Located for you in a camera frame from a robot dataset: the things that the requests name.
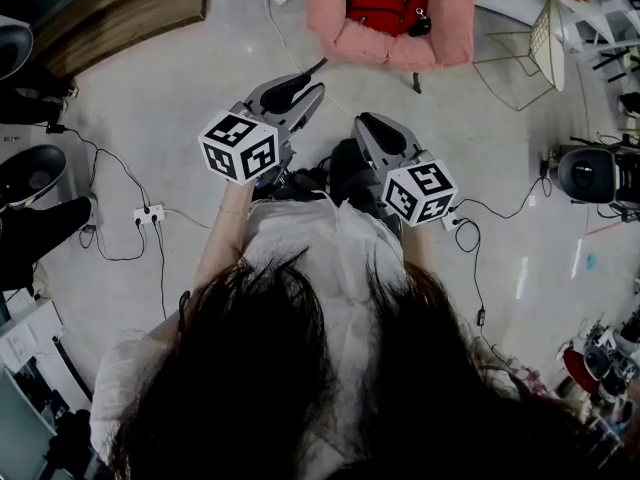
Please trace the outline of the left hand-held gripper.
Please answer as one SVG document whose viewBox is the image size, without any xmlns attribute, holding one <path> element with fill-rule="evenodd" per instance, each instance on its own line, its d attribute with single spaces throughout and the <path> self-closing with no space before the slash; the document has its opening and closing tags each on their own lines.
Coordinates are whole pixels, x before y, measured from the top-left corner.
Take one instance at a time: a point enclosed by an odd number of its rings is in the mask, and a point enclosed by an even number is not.
<svg viewBox="0 0 640 480">
<path fill-rule="evenodd" d="M 244 102 L 221 111 L 198 136 L 207 169 L 238 185 L 272 183 L 291 163 L 292 134 L 303 129 L 325 97 L 306 73 L 270 80 L 255 88 Z"/>
</svg>

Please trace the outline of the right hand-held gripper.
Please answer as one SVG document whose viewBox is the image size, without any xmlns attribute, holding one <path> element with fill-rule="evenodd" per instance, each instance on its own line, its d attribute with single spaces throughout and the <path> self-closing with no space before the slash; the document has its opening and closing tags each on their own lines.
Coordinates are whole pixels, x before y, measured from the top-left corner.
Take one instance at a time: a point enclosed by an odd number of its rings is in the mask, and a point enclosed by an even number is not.
<svg viewBox="0 0 640 480">
<path fill-rule="evenodd" d="M 411 227 L 447 214 L 458 186 L 442 160 L 427 159 L 411 130 L 385 115 L 364 112 L 354 120 L 354 136 L 373 167 L 405 162 L 385 174 L 379 200 L 389 213 Z"/>
</svg>

